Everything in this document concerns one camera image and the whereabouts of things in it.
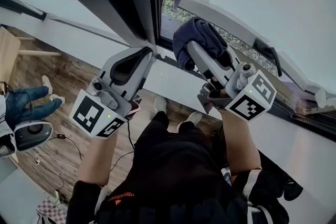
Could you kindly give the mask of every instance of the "floor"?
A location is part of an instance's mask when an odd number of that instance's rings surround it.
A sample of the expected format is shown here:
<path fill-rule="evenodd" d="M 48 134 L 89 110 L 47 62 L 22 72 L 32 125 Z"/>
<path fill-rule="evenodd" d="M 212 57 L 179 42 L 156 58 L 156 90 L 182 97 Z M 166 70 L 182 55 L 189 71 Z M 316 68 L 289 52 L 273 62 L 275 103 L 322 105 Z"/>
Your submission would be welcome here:
<path fill-rule="evenodd" d="M 21 49 L 57 51 L 54 47 L 39 40 L 22 41 Z M 70 121 L 68 115 L 79 90 L 86 89 L 88 82 L 98 72 L 97 68 L 67 54 L 62 54 L 61 57 L 20 56 L 17 62 L 17 76 L 14 87 L 40 86 L 42 75 L 47 75 L 51 80 L 54 93 L 64 96 L 67 100 L 66 104 L 62 105 L 59 110 L 46 119 L 54 127 L 53 136 L 56 136 L 57 133 L 64 134 L 76 143 L 82 155 L 84 155 L 89 144 L 89 137 Z M 139 94 L 142 97 L 141 111 L 130 121 L 133 143 L 138 139 L 150 119 L 153 118 L 153 102 L 157 96 L 146 90 L 141 90 Z M 33 105 L 39 105 L 45 101 L 48 101 L 48 99 L 34 101 Z M 177 124 L 184 121 L 192 112 L 192 109 L 168 100 L 169 130 L 175 132 Z M 210 135 L 212 131 L 219 130 L 220 126 L 221 121 L 207 115 L 203 116 L 201 123 L 198 125 L 206 135 Z M 119 129 L 112 165 L 116 163 L 120 156 L 131 151 L 132 147 L 128 140 L 127 125 L 125 124 Z M 39 156 L 44 167 L 37 165 L 34 163 L 37 153 L 47 154 L 73 167 L 78 167 L 80 158 L 74 144 L 69 140 L 53 139 L 30 151 L 17 154 L 19 166 L 40 187 L 50 194 L 54 194 L 55 189 L 61 188 L 61 194 L 69 200 L 77 178 L 76 170 L 45 155 Z M 132 158 L 132 154 L 123 157 L 111 172 L 109 181 L 111 190 L 115 189 L 126 178 L 132 166 Z"/>

